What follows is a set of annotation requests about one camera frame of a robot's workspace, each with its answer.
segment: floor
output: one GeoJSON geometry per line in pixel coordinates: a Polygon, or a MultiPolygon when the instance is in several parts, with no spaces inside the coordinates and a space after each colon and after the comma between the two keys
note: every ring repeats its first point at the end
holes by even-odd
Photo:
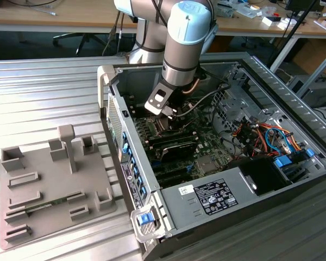
{"type": "MultiPolygon", "coordinates": [[[[16,59],[44,59],[44,58],[69,58],[76,56],[76,50],[80,44],[81,37],[59,40],[59,46],[53,45],[53,37],[63,33],[42,33],[42,32],[22,32],[23,42],[20,42],[17,32],[0,32],[0,60],[16,59]]],[[[98,35],[107,41],[107,35],[98,35]]],[[[267,63],[273,54],[274,46],[270,39],[234,37],[231,41],[228,52],[248,52],[257,56],[264,63],[267,63]]],[[[135,39],[133,34],[125,34],[121,40],[120,52],[127,52],[132,49],[135,39]]],[[[95,57],[101,56],[103,46],[90,40],[86,42],[80,56],[95,57]]],[[[111,42],[105,55],[116,55],[117,40],[111,42]]],[[[278,70],[277,75],[284,81],[290,80],[291,75],[305,74],[297,65],[293,63],[283,63],[280,67],[285,72],[278,70]]]]}

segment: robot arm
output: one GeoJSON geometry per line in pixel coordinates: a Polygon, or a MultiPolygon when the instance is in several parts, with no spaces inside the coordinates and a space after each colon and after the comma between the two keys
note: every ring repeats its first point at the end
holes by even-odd
{"type": "Polygon", "coordinates": [[[167,106],[168,100],[192,85],[200,54],[211,44],[217,26],[211,26],[210,1],[159,2],[161,16],[150,0],[115,0],[115,5],[126,14],[150,22],[165,24],[168,21],[162,80],[151,93],[145,108],[155,115],[163,113],[171,117],[176,111],[167,106]]]}

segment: wooden desk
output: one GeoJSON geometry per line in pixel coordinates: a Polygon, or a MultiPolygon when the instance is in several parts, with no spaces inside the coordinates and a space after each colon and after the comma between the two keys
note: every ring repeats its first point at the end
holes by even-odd
{"type": "MultiPolygon", "coordinates": [[[[281,16],[286,16],[287,11],[268,0],[258,5],[274,6],[281,16]]],[[[52,10],[57,16],[19,7],[4,0],[0,7],[0,31],[108,33],[114,25],[117,14],[113,0],[62,0],[52,10]]],[[[269,27],[261,20],[259,17],[249,19],[238,13],[235,13],[234,18],[218,17],[217,35],[282,36],[283,31],[280,28],[269,27]]],[[[128,16],[125,16],[123,28],[125,33],[136,32],[136,24],[132,23],[128,16]]],[[[281,56],[273,64],[273,70],[281,64],[299,38],[326,38],[326,30],[314,24],[313,19],[307,18],[307,23],[300,26],[281,56]]]]}

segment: gray fixture plate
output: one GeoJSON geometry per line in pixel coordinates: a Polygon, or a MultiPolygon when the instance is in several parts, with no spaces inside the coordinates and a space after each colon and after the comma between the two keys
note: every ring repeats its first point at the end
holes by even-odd
{"type": "Polygon", "coordinates": [[[67,158],[52,161],[50,148],[25,152],[24,157],[20,159],[24,169],[6,172],[4,167],[0,166],[0,247],[2,249],[17,246],[69,226],[114,212],[117,209],[98,148],[96,147],[95,153],[85,156],[82,155],[80,141],[73,142],[72,148],[78,167],[78,171],[73,174],[70,173],[70,164],[67,158]],[[8,187],[9,179],[33,172],[38,173],[38,181],[8,187]],[[9,199],[13,204],[25,201],[35,198],[38,191],[42,195],[41,199],[24,204],[26,208],[56,200],[75,192],[82,191],[85,197],[81,195],[79,200],[74,198],[61,204],[37,210],[29,213],[29,217],[22,215],[22,218],[14,219],[9,223],[4,220],[7,212],[17,209],[9,208],[9,199]],[[109,201],[105,207],[103,205],[100,208],[97,207],[99,201],[96,199],[96,192],[101,203],[102,201],[109,201]],[[89,214],[87,211],[81,211],[79,217],[75,217],[74,210],[82,209],[84,206],[87,206],[89,214]],[[9,237],[8,231],[25,224],[30,229],[28,233],[23,232],[14,240],[12,238],[6,240],[9,237]]]}

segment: warning label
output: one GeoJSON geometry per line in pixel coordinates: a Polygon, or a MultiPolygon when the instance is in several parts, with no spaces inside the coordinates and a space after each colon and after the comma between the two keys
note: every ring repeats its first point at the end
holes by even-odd
{"type": "Polygon", "coordinates": [[[195,193],[197,194],[205,213],[208,215],[238,205],[237,200],[223,178],[195,187],[195,193]]]}

